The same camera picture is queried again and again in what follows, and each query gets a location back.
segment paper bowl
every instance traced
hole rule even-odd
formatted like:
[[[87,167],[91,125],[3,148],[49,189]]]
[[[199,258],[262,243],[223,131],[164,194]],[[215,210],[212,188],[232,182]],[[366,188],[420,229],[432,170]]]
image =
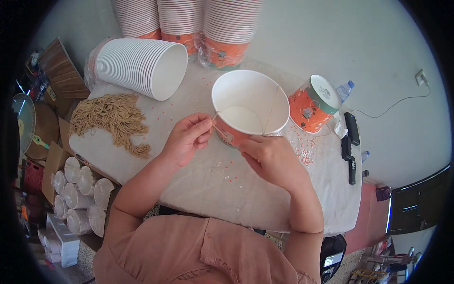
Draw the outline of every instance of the paper bowl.
[[[288,122],[290,106],[282,88],[252,70],[236,70],[213,85],[212,103],[219,138],[238,147],[249,135],[275,135]]]

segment black remote control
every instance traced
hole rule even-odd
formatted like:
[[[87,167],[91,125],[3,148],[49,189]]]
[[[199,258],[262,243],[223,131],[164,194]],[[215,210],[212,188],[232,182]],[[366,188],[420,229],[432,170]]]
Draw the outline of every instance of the black remote control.
[[[356,161],[353,156],[351,156],[350,161],[348,161],[348,166],[349,166],[349,169],[348,169],[349,183],[351,185],[354,185],[356,183],[356,181],[355,181],[355,179],[356,179]]]

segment woman's right hand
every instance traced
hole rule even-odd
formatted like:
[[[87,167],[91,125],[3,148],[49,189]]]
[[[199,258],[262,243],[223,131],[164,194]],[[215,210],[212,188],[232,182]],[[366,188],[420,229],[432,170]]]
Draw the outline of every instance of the woman's right hand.
[[[264,180],[291,192],[311,182],[285,137],[251,135],[239,147],[241,155]]]

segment table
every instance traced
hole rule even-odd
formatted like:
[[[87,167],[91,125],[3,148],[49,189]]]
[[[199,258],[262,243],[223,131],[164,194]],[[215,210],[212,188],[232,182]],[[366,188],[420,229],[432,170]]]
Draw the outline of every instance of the table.
[[[242,63],[242,69],[269,76],[280,84],[287,95],[291,95],[304,81],[248,58]],[[149,160],[133,157],[123,147],[114,146],[111,134],[100,129],[96,129],[94,134],[87,132],[84,137],[73,135],[69,139],[70,147],[117,182],[125,184],[161,152],[178,120],[194,112],[214,115],[211,88],[223,73],[204,68],[198,62],[190,62],[183,82],[170,99],[159,102],[140,95],[137,107],[145,114],[143,123],[149,125],[149,132],[145,136],[132,137],[132,140],[133,143],[151,145]],[[98,84],[92,89],[89,99],[127,92],[132,93],[115,85]],[[279,133],[290,140],[295,147],[295,155],[310,162],[306,167],[323,208],[325,236],[354,228],[362,178],[362,167],[358,163],[356,185],[349,184],[348,163],[341,158],[341,140],[334,132],[329,133],[325,126],[318,134],[325,136],[310,136],[291,120]],[[360,147],[354,146],[352,154],[357,161],[361,160]],[[177,172],[159,203],[245,227],[276,232],[290,230],[289,194],[259,178],[240,153],[226,146],[216,135],[205,150],[197,151],[191,162]]]

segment cardboard box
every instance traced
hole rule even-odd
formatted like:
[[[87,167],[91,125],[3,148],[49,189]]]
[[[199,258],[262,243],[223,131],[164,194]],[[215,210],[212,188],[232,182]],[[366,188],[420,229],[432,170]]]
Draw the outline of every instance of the cardboard box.
[[[69,146],[69,136],[68,136],[69,123],[63,119],[59,119],[59,124],[60,124],[60,136],[61,136],[63,148],[58,146],[58,144],[55,143],[54,141],[52,141],[52,143],[50,144],[49,154],[47,155],[47,160],[46,160],[46,167],[44,168],[43,184],[42,184],[42,188],[41,188],[44,196],[50,202],[50,204],[54,205],[54,199],[55,199],[55,195],[56,195],[56,192],[50,182],[50,175],[55,174],[58,170],[64,170],[64,164],[66,162],[66,159],[68,159],[69,157],[72,157],[72,156],[76,157],[80,162],[82,162],[83,164],[88,166],[93,172],[99,174],[101,177],[105,177],[105,178],[111,180],[114,183],[114,185],[118,186],[117,181],[115,181],[113,178],[111,178],[109,175],[105,174],[101,170],[93,167],[90,163],[88,163],[86,160],[84,160],[81,156],[74,153],[74,151]],[[108,207],[107,215],[109,214],[109,211],[110,211],[110,205],[111,205],[111,201],[109,200],[109,207]],[[98,237],[95,233],[85,234],[85,235],[81,235],[78,237],[81,241],[86,243],[94,251],[98,251],[98,249],[101,247],[101,245],[103,243],[103,239]]]

